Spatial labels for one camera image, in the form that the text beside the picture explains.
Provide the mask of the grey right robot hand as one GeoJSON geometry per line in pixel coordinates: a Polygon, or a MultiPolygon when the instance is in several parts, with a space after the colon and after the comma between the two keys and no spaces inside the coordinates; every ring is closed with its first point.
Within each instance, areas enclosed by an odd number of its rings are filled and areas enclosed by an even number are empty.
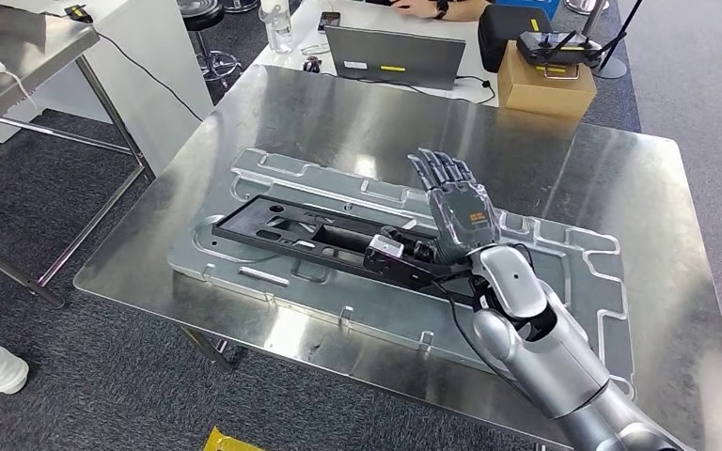
{"type": "Polygon", "coordinates": [[[465,161],[426,148],[407,158],[422,184],[438,232],[435,263],[454,265],[499,241],[491,199],[465,161]]]}

